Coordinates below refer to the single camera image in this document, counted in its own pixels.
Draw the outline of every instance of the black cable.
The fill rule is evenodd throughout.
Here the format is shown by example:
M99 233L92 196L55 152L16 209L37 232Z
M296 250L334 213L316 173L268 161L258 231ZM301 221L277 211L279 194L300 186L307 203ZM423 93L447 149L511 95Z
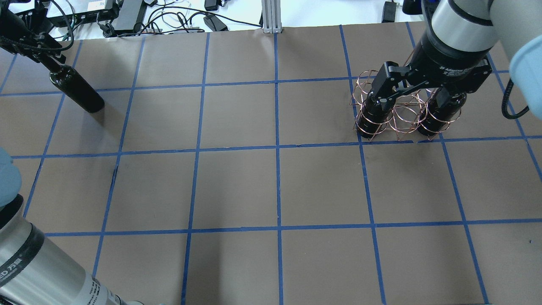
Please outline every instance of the black cable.
M77 28L78 28L80 25L83 24L83 21L85 21L85 20L84 20L84 19L81 19L81 21L80 21L78 24L76 24L76 25L73 27L72 30L73 30L73 31L77 30ZM68 33L66 33L66 34L64 34L64 35L62 35L62 36L59 36L59 37L53 37L53 39L60 39L60 38L63 38L63 37L67 38L66 35L68 35Z
M253 27L258 27L258 28L261 28L261 26L259 24L254 24L254 23L249 23L249 22L245 22L245 21L239 21L239 20L235 20L235 19L231 19L231 18L228 18L226 16L223 16L223 15L219 15L219 14L215 14L213 12L208 12L208 11L203 11L203 10L198 10L198 9L193 9L193 8L187 8L187 7L161 7L161 8L158 8L156 10L154 10L150 15L149 15L149 18L157 11L159 10L163 10L163 9L166 9L166 8L169 8L169 9L185 9L185 10L191 10L191 11L197 11L197 12L202 12L202 13L206 13L206 14L210 14L210 15L215 15L215 16L218 16L218 17L222 17L224 19L227 19L229 21L233 21L233 22L236 22L236 23L242 23L242 24L246 24L248 26L253 26Z
M182 12L163 12L162 14L158 15L157 18L161 17L163 21L165 15L174 15L177 18L177 21L180 23L179 26L172 26L171 24L164 21L164 23L169 25L171 28L174 28L174 29L186 28L185 25L187 24L187 20L186 20L186 16Z
M200 28L183 28L183 29L175 29L175 30L171 30L171 31L165 31L165 32L161 32L161 33L153 33L153 32L145 32L145 33L126 33L126 34L121 34L119 35L118 37L131 37L131 36L140 36L140 35L146 35L146 34L150 34L150 35L165 35L165 34L169 34L169 33L173 33L173 32L177 32L177 31L184 31L184 30L194 30L198 33L204 33L205 30L204 29L200 29Z
M510 98L510 93L512 93L512 88L514 87L514 82L512 79L508 81L508 85L506 85L505 94L502 96L502 104L501 104L501 111L502 115L510 120L518 119L522 117L524 114L526 114L529 111L529 106L526 106L521 110L518 114L513 115L508 112L508 102Z
M199 11L199 12L195 12L194 14L192 14L192 15L190 16L190 18L188 18L188 23L189 23L190 25L192 25L192 18L194 18L194 17L197 16L197 15L208 16L208 15L206 14L206 12L200 12L200 11Z
M99 20L100 20L100 12L98 12L96 14L96 23L98 24L98 26L102 30L102 35L105 38L116 37L117 36L115 34L115 28L113 28L113 25L111 24L111 22L107 22L106 24L101 24L99 22Z
M71 38L70 43L69 43L68 46L63 47L63 48L40 48L40 47L34 47L34 46L31 46L31 45L27 45L26 43L20 43L18 41L6 38L4 36L0 36L0 40L3 40L3 41L8 42L8 43L10 43L12 45L16 45L16 46L19 46L19 47L22 47L22 48L25 48L25 49L31 49L31 50L42 51L42 52L61 52L61 51L65 51L65 50L71 48L73 46L73 44L74 44L74 35L73 35L72 26L69 24L69 21L68 21L68 16L66 16L66 13L62 10L60 5L58 5L55 0L49 0L49 1L51 3L53 3L59 9L60 13L62 14L62 17L64 17L64 21L66 22L66 25L68 26L68 33L69 33L69 37Z

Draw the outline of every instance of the cable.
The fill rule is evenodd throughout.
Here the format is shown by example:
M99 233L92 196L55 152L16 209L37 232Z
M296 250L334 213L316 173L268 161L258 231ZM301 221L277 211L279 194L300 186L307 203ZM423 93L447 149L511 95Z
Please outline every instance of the cable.
M512 79L508 81L508 85L506 85L505 94L502 96L502 104L501 104L501 111L502 115L510 120L518 119L522 117L524 114L526 114L529 111L529 106L526 106L521 110L518 114L513 115L508 112L508 102L510 98L510 93L512 93L512 88L514 87L514 82Z
M175 30L171 30L171 31L165 31L165 32L161 32L161 33L153 33L153 32L145 32L145 33L127 33L127 34L121 34L119 35L118 37L131 37L131 36L140 36L140 35L144 35L144 34L151 34L151 35L165 35L165 34L169 34L169 33L173 33L173 32L177 32L177 31L184 31L184 30L194 30L198 33L204 33L205 30L204 29L200 29L200 28L184 28L184 29L175 29Z
M171 5L171 4L174 3L174 2L171 2L171 3L165 3L165 2L166 2L166 0L164 0L164 4L162 4L162 5L160 5L160 6L161 6L161 7L166 7L166 6ZM189 8L192 7L192 3L188 2L188 5L189 5L189 6L188 6ZM181 14L181 15L184 17L184 24L187 24L187 23L188 23L188 20L186 19L185 14L183 14L182 12L177 12L177 14ZM183 26L182 24L181 24L180 26L178 26L178 27L172 26L171 24L169 24L169 23L164 19L164 15L161 15L161 16L162 16L162 22L164 22L164 24L166 24L167 26L169 26L169 27L171 27L171 28L178 29L178 28L180 28L180 27Z
M81 19L81 21L80 21L78 24L76 24L76 25L73 27L72 30L73 30L73 31L77 30L77 28L78 28L79 26L81 26L81 25L83 24L84 21L85 21L85 19ZM66 39L66 38L68 38L68 34L69 34L69 33L66 33L66 34L64 34L64 35L62 35L62 36L53 37L53 39L60 39L60 38Z
M156 31L156 29L154 28L154 26L156 26L157 29L159 29L159 27L158 27L158 25L156 24L155 21L156 21L157 19L161 18L163 15L175 15L175 16L177 16L177 18L179 18L179 22L181 23L181 26L182 26L183 28L185 28L182 19L181 19L176 13L174 13L174 12L163 12L161 15L158 15L158 16L155 17L153 20L150 20L150 22L147 23L147 25L143 26L143 29L140 30L140 33L142 33L142 32L143 32L145 29L147 29L149 26L151 27L151 29L152 29L153 31Z
M190 18L188 18L188 23L192 26L192 18L194 18L195 16L197 15L204 15L204 16L208 16L206 13L204 12L195 12L194 14L192 14L192 16L190 16Z
M73 28L73 26L75 25L75 9L73 8L73 5L70 3L69 0L64 0L64 1L68 2L68 5L69 5L70 9L72 10L72 28Z
M258 27L258 28L261 28L261 25L259 24L254 24L254 23L249 23L249 22L245 22L245 21L239 21L239 20L235 20L235 19L231 19L231 18L228 18L226 16L223 16L223 15L219 15L219 14L215 14L213 12L208 12L208 11L203 11L203 10L198 10L198 9L193 9L193 8L187 8L187 7L161 7L161 8L158 8L156 10L154 10L150 15L149 15L149 18L157 11L159 10L163 10L163 9L166 9L166 8L170 8L170 9L186 9L186 10L191 10L191 11L197 11L197 12L202 12L202 13L206 13L206 14L210 14L210 15L215 15L215 16L218 16L218 17L222 17L224 19L227 19L229 21L233 21L233 22L236 22L236 23L242 23L242 24L246 24L248 26L253 26L253 27Z
M115 34L115 28L113 28L113 25L111 24L111 22L107 22L106 24L101 24L99 20L100 20L100 12L96 14L96 23L102 30L102 35L105 38L117 36L117 34Z
M34 47L34 46L31 46L31 45L27 45L26 43L20 43L18 41L6 38L4 36L0 36L0 40L3 40L3 41L8 42L8 43L10 43L12 45L16 45L16 46L19 46L19 47L22 47L22 48L25 48L25 49L31 49L31 50L35 50L35 51L41 51L41 52L61 52L61 51L65 51L65 50L71 48L73 46L73 44L74 44L74 35L73 35L73 29L69 25L68 16L66 16L66 13L62 10L60 5L58 5L55 0L49 0L49 1L51 3L53 3L59 9L60 13L62 14L62 17L64 17L64 21L66 22L66 25L68 26L68 33L69 33L69 36L71 38L70 43L69 43L68 46L63 47L63 48L40 48L40 47Z

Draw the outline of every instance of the black power brick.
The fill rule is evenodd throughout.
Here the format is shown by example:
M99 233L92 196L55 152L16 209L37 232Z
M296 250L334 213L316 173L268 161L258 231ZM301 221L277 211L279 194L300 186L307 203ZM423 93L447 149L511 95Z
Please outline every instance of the black power brick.
M208 14L207 16L203 17L203 22L212 30L215 32L220 31L227 31L228 27L222 22L220 19L218 19L217 16Z
M222 3L222 0L205 0L206 11L216 11L218 6Z
M382 11L382 23L395 22L395 12L397 10L397 3L386 1L384 2L384 10Z

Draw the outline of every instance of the wire rack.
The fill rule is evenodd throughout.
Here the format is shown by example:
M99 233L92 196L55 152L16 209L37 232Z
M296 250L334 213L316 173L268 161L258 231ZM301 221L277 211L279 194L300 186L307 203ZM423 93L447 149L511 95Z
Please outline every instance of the wire rack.
M372 137L369 139L369 141L372 141L377 135L382 134L386 131L393 131L396 134L398 141L405 140L405 136L408 134L413 133L418 128L424 128L429 132L434 133L432 137L428 137L429 140L432 140L435 138L438 134L445 132L450 128L451 123L457 121L459 117L461 116L461 110L459 110L459 114L452 120L449 121L443 121L434 116L433 113L429 111L428 105L434 97L434 94L436 93L436 90L429 90L429 89L422 89L418 90L412 94L408 94L405 96L401 96L397 98L395 105L393 106L389 116L384 120L382 123L375 123L369 120L367 117L363 115L362 109L365 107L366 101L367 101L367 95L371 91L371 84L372 79L374 75L376 75L378 71L376 70L367 70L359 75L358 79L356 80L356 85L354 87L354 91L352 92L352 101L353 105L359 106L360 110L358 111L358 114L356 115L356 121L354 123L354 130L362 131L366 134L372 135ZM422 92L426 92L428 95L428 99L424 100L420 97L420 94ZM440 131L435 130L429 130L427 129L422 122L428 117L431 116L433 119L442 122L445 124L446 127L442 128ZM359 126L358 122L361 118L364 118L366 121L378 124L379 128L376 132L367 132L365 131L361 126Z

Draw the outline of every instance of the black robot arm segment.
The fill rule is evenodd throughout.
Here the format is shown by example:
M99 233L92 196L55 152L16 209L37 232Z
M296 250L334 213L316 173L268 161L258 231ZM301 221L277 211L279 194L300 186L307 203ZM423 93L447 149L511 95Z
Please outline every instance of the black robot arm segment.
M67 21L66 14L54 1ZM37 63L43 64L49 71L53 85L69 96L87 112L97 112L104 107L104 100L87 81L66 63L66 57L61 54L74 44L71 26L68 24L70 43L63 47L47 33L33 33L24 22L7 9L7 1L0 0L0 47L12 54L21 54Z
M467 13L453 0L442 0L438 8L428 1L423 4L427 28L410 62L404 67L385 62L371 82L357 118L358 131L365 138L379 133L397 98L424 88L437 90L428 101L429 113L420 116L425 119L418 131L434 136L465 103L466 94L478 90L492 72L487 53L496 36L491 34L489 20L465 17ZM456 28L463 31L456 33ZM472 37L465 37L469 35L481 38L462 44L463 38L472 41Z

